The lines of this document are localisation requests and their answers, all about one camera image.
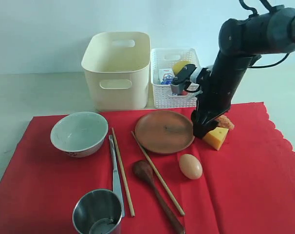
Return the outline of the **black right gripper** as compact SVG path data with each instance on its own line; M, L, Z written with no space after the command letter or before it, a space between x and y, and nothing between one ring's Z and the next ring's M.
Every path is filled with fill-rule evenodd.
M215 120L230 109L232 97L238 87L238 73L209 72L201 85L202 92L196 95L196 109L191 114L193 135L202 139L218 127Z

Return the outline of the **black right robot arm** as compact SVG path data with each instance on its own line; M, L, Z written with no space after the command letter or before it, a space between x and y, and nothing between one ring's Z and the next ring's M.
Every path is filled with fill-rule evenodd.
M217 127L216 118L230 109L246 70L262 55L294 51L295 8L275 6L266 14L227 20L219 32L219 52L212 68L203 68L196 79L200 89L191 114L193 135L203 138Z

